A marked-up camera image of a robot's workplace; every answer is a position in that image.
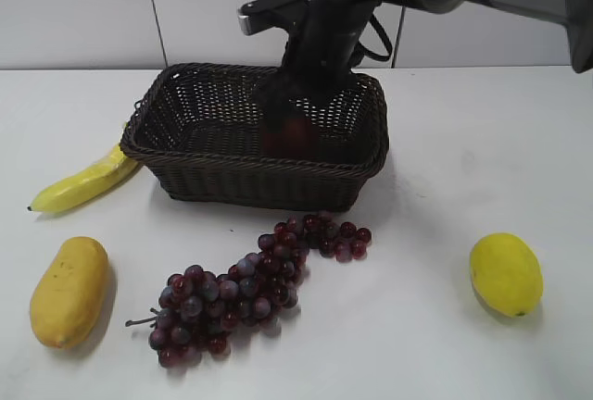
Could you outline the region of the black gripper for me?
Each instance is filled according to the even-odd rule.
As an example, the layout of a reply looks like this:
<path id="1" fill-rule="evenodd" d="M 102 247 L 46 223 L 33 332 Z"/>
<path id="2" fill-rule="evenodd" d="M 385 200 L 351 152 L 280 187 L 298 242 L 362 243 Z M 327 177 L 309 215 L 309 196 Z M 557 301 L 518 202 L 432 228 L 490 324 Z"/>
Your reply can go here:
<path id="1" fill-rule="evenodd" d="M 393 43 L 374 15 L 382 3 L 398 5 L 400 0 L 309 0 L 306 16 L 289 36 L 281 67 L 254 90 L 260 130 L 265 121 L 303 115 L 290 101 L 293 83 L 305 83 L 303 98 L 325 109 L 352 87 L 349 73 L 364 57 L 391 58 Z"/>

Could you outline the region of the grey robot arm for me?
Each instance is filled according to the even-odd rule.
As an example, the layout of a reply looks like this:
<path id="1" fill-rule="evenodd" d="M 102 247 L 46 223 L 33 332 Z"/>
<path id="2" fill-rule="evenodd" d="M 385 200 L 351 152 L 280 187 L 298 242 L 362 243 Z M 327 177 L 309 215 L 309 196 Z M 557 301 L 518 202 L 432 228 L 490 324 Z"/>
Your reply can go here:
<path id="1" fill-rule="evenodd" d="M 573 70 L 591 69 L 592 0 L 257 0 L 241 9 L 244 32 L 280 28 L 288 35 L 281 66 L 254 93 L 263 115 L 263 151 L 276 157 L 314 155 L 318 134 L 296 100 L 324 107 L 355 84 L 352 70 L 369 54 L 360 36 L 376 24 L 379 5 L 445 14 L 464 2 L 561 25 Z"/>

